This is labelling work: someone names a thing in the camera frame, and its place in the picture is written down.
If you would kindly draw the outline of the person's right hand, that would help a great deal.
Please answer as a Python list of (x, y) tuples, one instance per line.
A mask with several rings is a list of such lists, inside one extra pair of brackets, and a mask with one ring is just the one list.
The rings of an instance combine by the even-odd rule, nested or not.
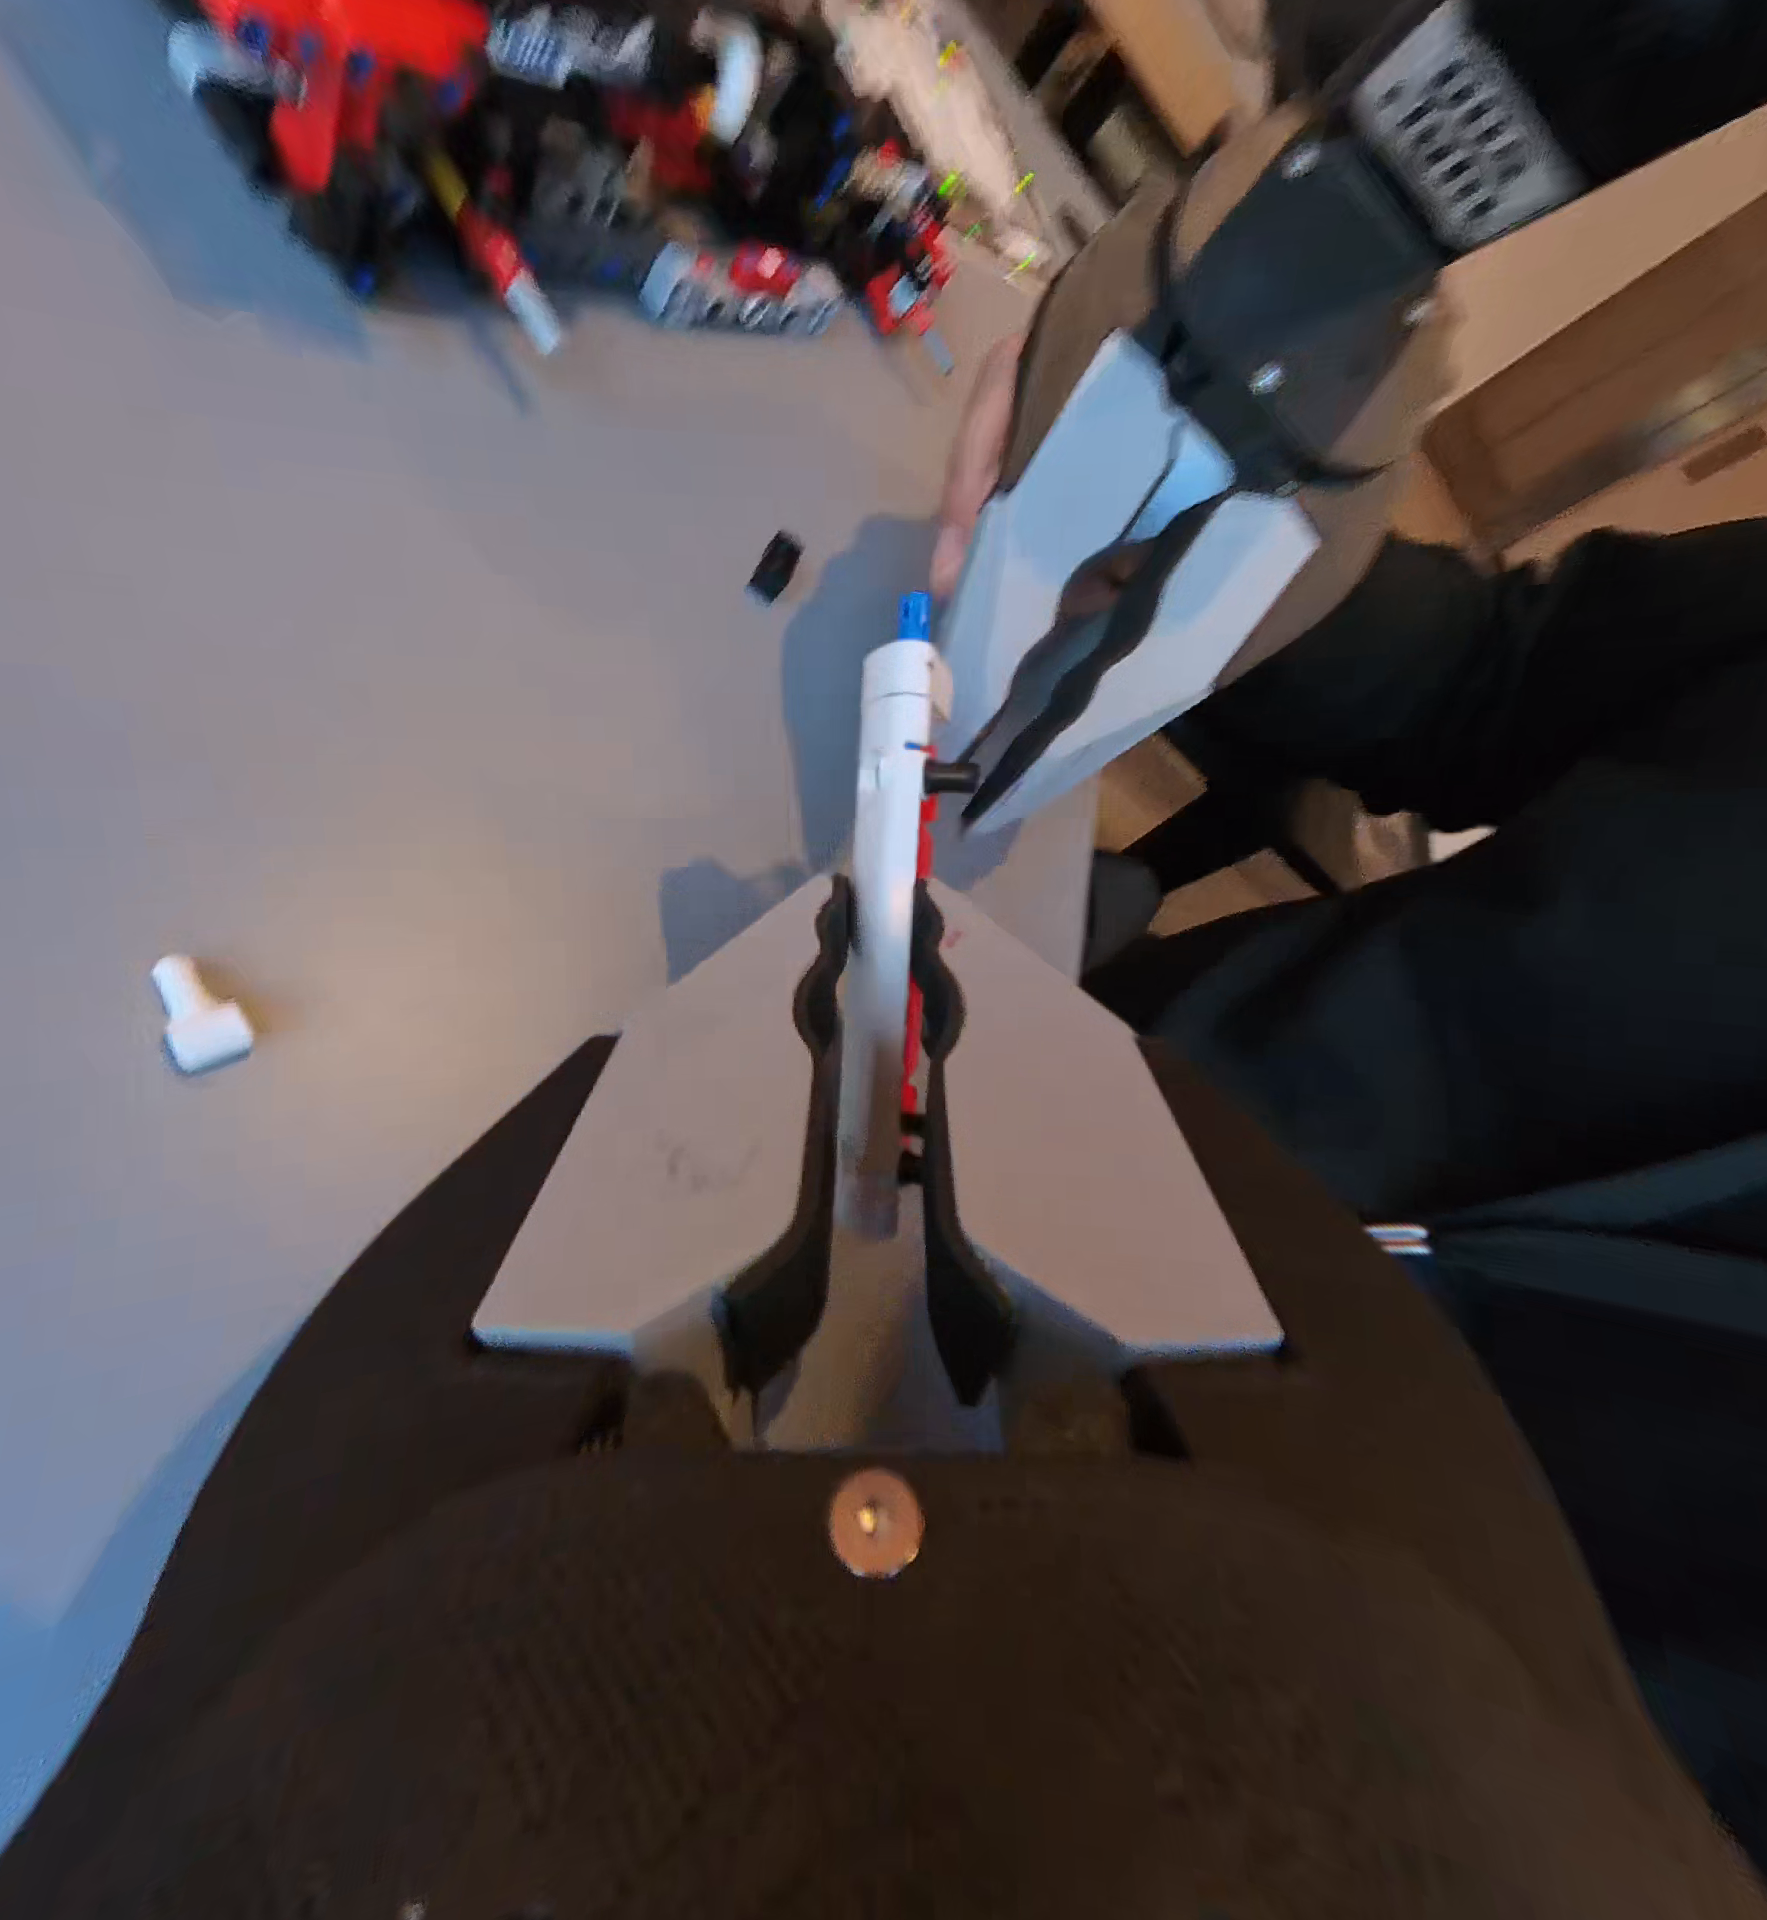
[(934, 515), (928, 591), (948, 601), (965, 572), (974, 523), (998, 489), (1015, 412), (1025, 338), (1012, 335), (988, 354), (957, 425)]

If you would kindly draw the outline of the brown cardboard box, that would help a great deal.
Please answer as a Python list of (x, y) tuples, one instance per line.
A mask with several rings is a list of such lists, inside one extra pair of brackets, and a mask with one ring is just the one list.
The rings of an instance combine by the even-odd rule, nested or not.
[(1456, 263), (1401, 530), (1546, 560), (1767, 515), (1767, 107)]

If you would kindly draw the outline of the red and white panel assembly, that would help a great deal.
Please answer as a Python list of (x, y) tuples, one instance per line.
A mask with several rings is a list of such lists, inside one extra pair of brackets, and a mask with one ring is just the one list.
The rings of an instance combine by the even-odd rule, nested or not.
[(897, 637), (863, 659), (840, 984), (839, 1221), (870, 1243), (897, 1229), (923, 770), (951, 695), (948, 665), (923, 637)]

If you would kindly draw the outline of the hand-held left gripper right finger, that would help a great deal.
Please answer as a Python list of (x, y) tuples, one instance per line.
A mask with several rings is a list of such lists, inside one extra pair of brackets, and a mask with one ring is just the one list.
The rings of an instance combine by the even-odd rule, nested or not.
[(918, 885), (923, 1305), (962, 1405), (1023, 1373), (1278, 1356), (1285, 1332), (1135, 1034)]

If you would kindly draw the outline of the small white connector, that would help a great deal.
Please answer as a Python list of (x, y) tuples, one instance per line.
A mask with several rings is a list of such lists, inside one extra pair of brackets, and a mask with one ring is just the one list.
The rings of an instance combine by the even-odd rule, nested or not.
[(233, 997), (217, 993), (199, 963), (188, 955), (160, 956), (150, 968), (164, 1020), (164, 1052), (175, 1073), (199, 1077), (233, 1067), (255, 1047), (255, 1026)]

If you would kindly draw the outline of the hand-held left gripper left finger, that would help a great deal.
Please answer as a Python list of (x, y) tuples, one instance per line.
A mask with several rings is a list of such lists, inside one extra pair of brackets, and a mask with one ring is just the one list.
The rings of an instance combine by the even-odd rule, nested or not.
[(621, 1356), (757, 1399), (822, 1321), (850, 885), (816, 878), (615, 1037), (477, 1313), (478, 1344)]

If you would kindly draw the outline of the person's right forearm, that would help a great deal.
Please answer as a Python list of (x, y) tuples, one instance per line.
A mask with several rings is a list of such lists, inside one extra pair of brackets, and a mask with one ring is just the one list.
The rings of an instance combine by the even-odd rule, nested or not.
[(1391, 538), (1342, 603), (1173, 727), (1208, 781), (1499, 826), (1580, 760), (1767, 655), (1767, 515), (1601, 530), (1546, 569)]

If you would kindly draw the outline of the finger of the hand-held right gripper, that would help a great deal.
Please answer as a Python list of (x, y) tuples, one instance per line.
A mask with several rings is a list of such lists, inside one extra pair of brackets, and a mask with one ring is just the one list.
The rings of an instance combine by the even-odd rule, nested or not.
[(1162, 532), (1182, 510), (1236, 493), (1231, 459), (1169, 395), (1156, 357), (1127, 332), (1107, 333), (1049, 422), (1039, 444), (979, 515), (967, 567), (946, 601), (940, 653), (951, 707), (945, 757), (965, 757), (967, 720), (990, 711), (992, 667), (1017, 641), (981, 637), (1012, 565), (1058, 587), (1117, 544)]
[(998, 831), (1084, 785), (1201, 703), (1319, 540), (1293, 498), (1221, 493), (1109, 547), (1058, 587), (1012, 565), (981, 637), (1017, 641), (967, 720), (979, 774), (965, 831)]

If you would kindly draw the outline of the partly built toy car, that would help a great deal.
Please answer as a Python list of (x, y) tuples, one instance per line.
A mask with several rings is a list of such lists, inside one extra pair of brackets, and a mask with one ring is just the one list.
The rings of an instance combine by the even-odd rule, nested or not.
[(681, 329), (916, 335), (958, 248), (1055, 264), (936, 4), (160, 4), (167, 66), (355, 299), (444, 248), (531, 349), (557, 294)]

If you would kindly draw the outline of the grey desk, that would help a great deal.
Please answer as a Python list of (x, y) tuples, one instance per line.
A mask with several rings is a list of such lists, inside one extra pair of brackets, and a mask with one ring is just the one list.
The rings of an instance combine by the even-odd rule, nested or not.
[[(839, 854), (969, 378), (348, 301), (150, 4), (0, 4), (0, 1851), (376, 1232)], [(746, 592), (777, 530), (804, 557)], [(175, 1073), (150, 968), (255, 1026)]]

